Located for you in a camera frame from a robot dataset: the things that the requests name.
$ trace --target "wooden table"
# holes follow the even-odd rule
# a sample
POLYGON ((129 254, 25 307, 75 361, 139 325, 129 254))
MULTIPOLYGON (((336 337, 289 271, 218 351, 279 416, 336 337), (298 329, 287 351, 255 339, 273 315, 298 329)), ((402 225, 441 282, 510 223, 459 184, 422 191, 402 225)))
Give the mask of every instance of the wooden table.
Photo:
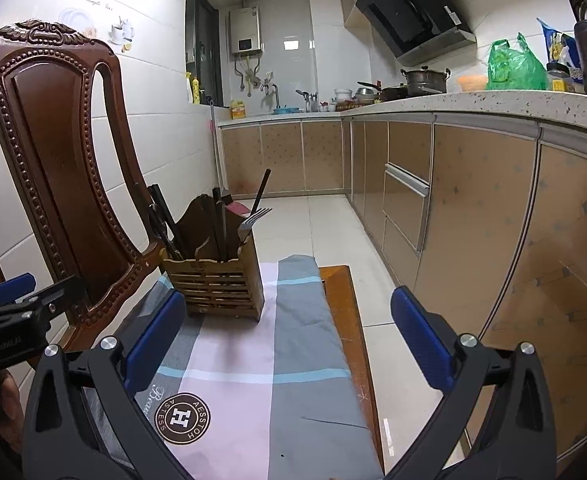
POLYGON ((382 440, 369 357, 367 356, 363 324, 360 321, 360 312, 355 300, 349 266, 320 267, 320 278, 325 288, 325 296, 331 315, 342 341, 347 364, 351 370, 351 378, 360 399, 360 407, 365 414, 380 465, 384 470, 382 440))

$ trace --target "countertop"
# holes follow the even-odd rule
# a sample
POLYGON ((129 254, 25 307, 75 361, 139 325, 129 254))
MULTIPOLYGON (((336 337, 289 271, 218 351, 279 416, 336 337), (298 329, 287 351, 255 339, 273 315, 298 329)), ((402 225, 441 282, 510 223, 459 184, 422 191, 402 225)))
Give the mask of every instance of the countertop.
POLYGON ((539 90, 456 92, 368 105, 344 112, 256 116, 218 121, 218 126, 268 121, 344 118, 369 114, 401 112, 472 112, 529 117, 587 129, 587 95, 539 90))

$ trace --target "jar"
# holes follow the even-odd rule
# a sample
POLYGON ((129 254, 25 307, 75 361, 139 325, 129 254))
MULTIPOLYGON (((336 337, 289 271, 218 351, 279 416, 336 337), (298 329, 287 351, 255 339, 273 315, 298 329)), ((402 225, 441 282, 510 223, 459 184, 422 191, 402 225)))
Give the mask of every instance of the jar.
POLYGON ((575 92, 569 67, 557 61, 547 63, 547 90, 554 92, 575 92))

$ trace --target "green plastic bag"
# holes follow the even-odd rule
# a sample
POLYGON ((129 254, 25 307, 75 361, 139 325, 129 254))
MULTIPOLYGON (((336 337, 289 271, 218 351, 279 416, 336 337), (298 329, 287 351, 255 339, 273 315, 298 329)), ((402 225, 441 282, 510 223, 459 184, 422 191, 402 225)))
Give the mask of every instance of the green plastic bag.
POLYGON ((518 34, 521 52, 509 47, 509 41, 494 41, 489 53, 487 90, 546 90, 547 71, 529 49, 525 37, 518 34))

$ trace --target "water heater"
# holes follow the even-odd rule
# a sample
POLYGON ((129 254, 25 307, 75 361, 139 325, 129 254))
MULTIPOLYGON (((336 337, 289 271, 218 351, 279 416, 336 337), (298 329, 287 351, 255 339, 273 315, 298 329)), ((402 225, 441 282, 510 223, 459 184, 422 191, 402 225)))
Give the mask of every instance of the water heater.
POLYGON ((260 14, 257 7, 229 11, 230 45, 234 56, 262 51, 260 14))

